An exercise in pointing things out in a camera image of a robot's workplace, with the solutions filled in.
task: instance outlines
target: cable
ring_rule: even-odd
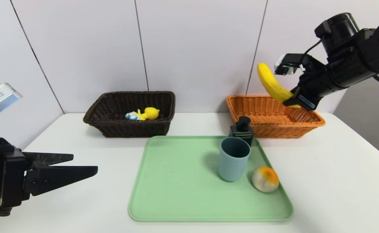
[[[305,52],[305,53],[302,55],[302,57],[300,58],[299,65],[302,64],[303,59],[305,58],[305,55],[306,55],[310,50],[312,50],[314,47],[318,46],[318,44],[320,44],[320,42],[321,42],[321,39],[320,39],[317,43],[315,43],[312,47],[310,47],[308,50],[306,50],[306,52]]]

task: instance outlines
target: panel seam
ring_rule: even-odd
[[[135,10],[136,10],[136,19],[138,20],[138,30],[139,30],[139,38],[140,38],[140,47],[141,47],[141,49],[142,49],[142,58],[143,58],[143,67],[144,67],[144,69],[145,69],[146,85],[148,86],[148,91],[149,91],[148,73],[146,72],[145,54],[143,53],[142,34],[140,33],[140,24],[139,24],[139,16],[138,16],[138,6],[136,5],[136,0],[135,0]]]
[[[32,51],[33,54],[34,54],[34,57],[35,57],[35,59],[36,59],[38,65],[39,65],[39,67],[40,67],[40,69],[41,69],[41,72],[43,73],[44,78],[46,79],[47,84],[49,85],[49,87],[50,87],[50,89],[51,89],[51,92],[53,93],[53,96],[55,97],[57,103],[59,104],[59,107],[60,107],[60,109],[61,109],[61,112],[62,112],[63,114],[65,114],[64,110],[63,110],[62,107],[61,107],[61,104],[60,104],[60,102],[59,102],[59,99],[57,99],[56,93],[54,93],[54,90],[53,90],[53,88],[51,87],[50,82],[49,82],[49,80],[47,79],[47,76],[46,76],[46,74],[44,73],[43,68],[41,67],[40,62],[38,61],[37,55],[35,54],[34,49],[33,49],[33,47],[31,46],[30,40],[28,40],[27,34],[25,33],[24,28],[22,27],[21,21],[20,21],[20,19],[19,19],[19,17],[18,17],[17,11],[15,10],[14,4],[12,3],[12,0],[9,0],[9,1],[11,2],[12,9],[14,9],[15,16],[16,16],[17,19],[18,19],[18,22],[19,22],[19,25],[21,26],[22,32],[23,32],[24,35],[25,35],[25,39],[27,39],[28,45],[30,46],[31,51]]]
[[[262,25],[260,26],[259,38],[257,39],[256,51],[254,52],[253,63],[252,63],[252,65],[251,65],[250,77],[248,78],[247,90],[245,91],[245,94],[247,94],[247,92],[248,92],[248,88],[249,88],[249,86],[250,86],[251,75],[253,74],[254,60],[256,59],[257,49],[258,49],[258,47],[259,47],[260,36],[262,35],[262,31],[263,31],[264,18],[265,18],[265,16],[266,16],[267,4],[268,4],[268,0],[266,1],[266,6],[264,7],[264,13],[263,13]]]

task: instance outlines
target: brown wicker basket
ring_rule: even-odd
[[[251,119],[258,138],[300,138],[326,123],[315,111],[287,107],[266,95],[229,96],[227,105],[234,123],[240,116]]]
[[[154,107],[159,117],[153,121],[130,121],[126,113]],[[147,138],[166,135],[175,114],[173,92],[112,92],[102,94],[90,107],[83,121],[96,127],[107,138]]]

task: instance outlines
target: blue cup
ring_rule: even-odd
[[[251,148],[240,138],[227,137],[221,141],[218,161],[218,173],[226,181],[234,182],[241,178]]]

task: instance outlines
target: yellow banana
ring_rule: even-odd
[[[293,96],[293,93],[285,89],[277,82],[270,68],[266,64],[259,63],[257,65],[257,71],[259,73],[261,83],[273,99],[283,103]],[[300,105],[292,105],[290,107],[300,108]]]

